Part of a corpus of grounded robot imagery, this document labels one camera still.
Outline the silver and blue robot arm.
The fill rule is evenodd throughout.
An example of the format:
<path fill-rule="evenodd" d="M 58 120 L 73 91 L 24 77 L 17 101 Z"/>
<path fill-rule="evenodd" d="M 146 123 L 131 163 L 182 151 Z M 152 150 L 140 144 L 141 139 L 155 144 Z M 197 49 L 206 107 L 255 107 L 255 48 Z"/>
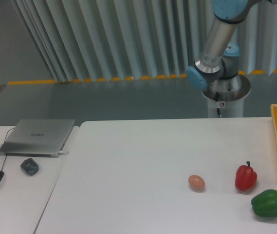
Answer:
<path fill-rule="evenodd" d="M 202 51 L 186 70 L 199 90 L 231 77 L 229 59 L 241 70 L 277 69 L 277 0 L 213 0 L 214 21 Z"/>

